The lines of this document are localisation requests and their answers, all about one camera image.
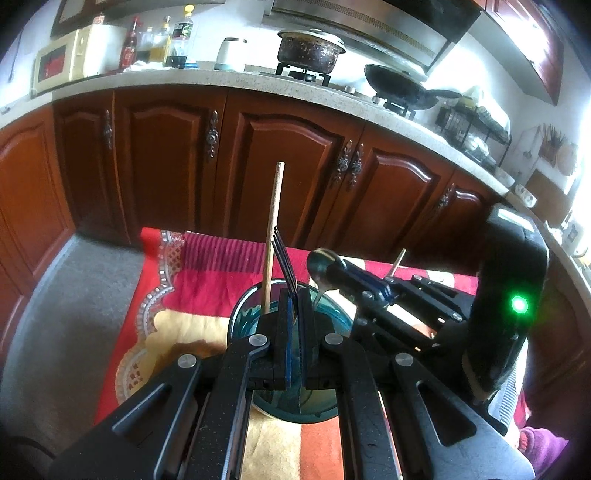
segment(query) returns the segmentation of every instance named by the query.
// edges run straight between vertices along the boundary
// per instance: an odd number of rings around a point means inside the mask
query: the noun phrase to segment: bowl
[[[500,167],[495,168],[495,178],[508,189],[515,183],[515,179]]]
[[[303,283],[298,283],[298,286],[309,287],[314,301],[318,295],[316,288]],[[271,312],[277,311],[282,288],[286,288],[285,280],[271,281]],[[349,336],[353,320],[334,300],[324,295],[316,311],[330,316],[336,333]],[[228,345],[235,339],[255,333],[260,315],[261,283],[258,283],[244,292],[232,310],[228,324]],[[252,397],[253,405],[271,417],[292,423],[317,423],[336,417],[338,411],[334,390],[307,390],[302,386],[297,323],[293,325],[291,335],[291,387],[286,391],[256,390]]]

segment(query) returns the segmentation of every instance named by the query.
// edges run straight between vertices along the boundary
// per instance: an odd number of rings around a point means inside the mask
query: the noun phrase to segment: ornate metal handle
[[[209,119],[209,130],[205,137],[205,157],[206,160],[211,160],[216,154],[217,142],[220,139],[220,135],[217,131],[217,110],[212,112],[212,117]]]
[[[353,141],[349,140],[347,144],[343,147],[343,151],[339,157],[339,161],[336,164],[336,172],[332,181],[333,184],[343,180],[343,175],[345,175],[347,168],[349,168],[349,155],[351,154],[352,148]]]
[[[105,109],[105,126],[103,128],[103,137],[107,142],[107,148],[113,150],[113,128],[111,127],[111,113]]]
[[[441,196],[441,198],[439,199],[439,202],[437,204],[437,210],[441,210],[442,208],[445,208],[447,205],[449,205],[449,199],[452,196],[452,192],[456,189],[456,184],[452,183],[447,190],[443,193],[443,195]]]
[[[359,144],[359,148],[355,152],[353,156],[353,161],[351,162],[351,167],[349,171],[351,172],[351,179],[349,180],[349,188],[352,189],[355,184],[357,183],[357,175],[361,173],[361,169],[363,165],[361,163],[361,158],[363,157],[363,144]]]

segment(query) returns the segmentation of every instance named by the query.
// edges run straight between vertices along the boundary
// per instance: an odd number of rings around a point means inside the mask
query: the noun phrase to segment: microwave oven
[[[54,40],[37,54],[31,94],[119,67],[126,29],[89,25]]]

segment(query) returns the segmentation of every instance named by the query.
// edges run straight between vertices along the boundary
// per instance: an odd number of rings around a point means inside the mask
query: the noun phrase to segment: wooden chopstick
[[[265,264],[262,274],[261,289],[261,308],[262,314],[269,313],[271,305],[271,276],[273,274],[273,240],[274,229],[277,226],[277,217],[279,215],[279,200],[281,199],[281,185],[283,183],[283,169],[285,164],[282,161],[277,162],[275,168],[275,180],[273,181],[273,190],[271,192],[271,206],[269,208],[269,221],[267,223],[267,241],[265,243]]]

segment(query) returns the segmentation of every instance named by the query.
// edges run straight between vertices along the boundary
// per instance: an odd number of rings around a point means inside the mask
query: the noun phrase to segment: metal screw head
[[[327,333],[324,337],[324,341],[329,345],[340,345],[343,343],[343,336],[338,333]]]
[[[190,353],[185,353],[181,355],[177,360],[177,365],[180,368],[191,368],[194,367],[197,363],[197,358],[195,355],[191,355]]]
[[[252,346],[263,346],[267,342],[267,337],[262,333],[255,333],[248,338],[248,343]]]
[[[410,367],[413,364],[413,357],[404,352],[397,353],[394,357],[396,363],[401,367]]]

